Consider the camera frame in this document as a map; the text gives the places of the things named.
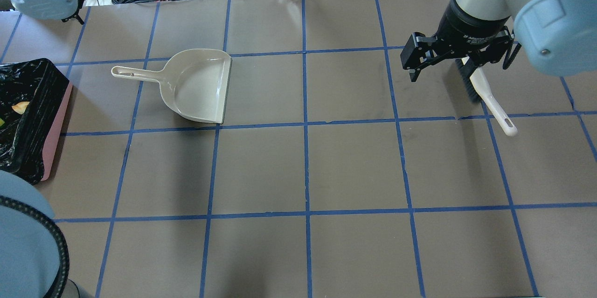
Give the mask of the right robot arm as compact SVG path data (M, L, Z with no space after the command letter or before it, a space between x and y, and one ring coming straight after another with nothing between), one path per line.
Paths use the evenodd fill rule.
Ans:
M469 58L468 71L501 59L508 67L518 41L540 73L595 71L596 11L596 0L449 0L432 36L412 33L401 64L412 82L448 59Z

